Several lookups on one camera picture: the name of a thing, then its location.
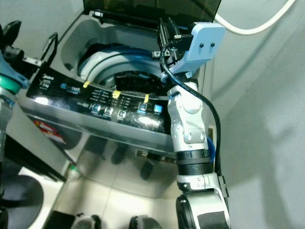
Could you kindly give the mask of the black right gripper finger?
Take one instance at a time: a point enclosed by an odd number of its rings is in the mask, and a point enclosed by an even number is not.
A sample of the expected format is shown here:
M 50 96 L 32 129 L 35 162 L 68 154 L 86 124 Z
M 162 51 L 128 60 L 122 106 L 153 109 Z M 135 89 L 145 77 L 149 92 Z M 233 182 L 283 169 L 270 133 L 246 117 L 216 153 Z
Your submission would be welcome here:
M 170 39 L 169 29 L 166 26 L 164 20 L 159 20 L 158 24 L 158 44 L 161 50 L 161 53 L 164 56 L 172 57 L 172 40 Z

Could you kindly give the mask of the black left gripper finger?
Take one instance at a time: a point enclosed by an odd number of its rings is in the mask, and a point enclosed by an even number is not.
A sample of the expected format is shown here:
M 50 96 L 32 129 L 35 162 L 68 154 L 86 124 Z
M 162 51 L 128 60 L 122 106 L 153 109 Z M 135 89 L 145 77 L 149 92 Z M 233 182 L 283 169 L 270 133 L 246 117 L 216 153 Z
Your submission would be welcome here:
M 58 49 L 58 33 L 55 32 L 48 37 L 47 44 L 43 48 L 43 54 L 40 58 L 24 56 L 24 62 L 41 67 L 44 64 L 51 64 L 57 54 Z

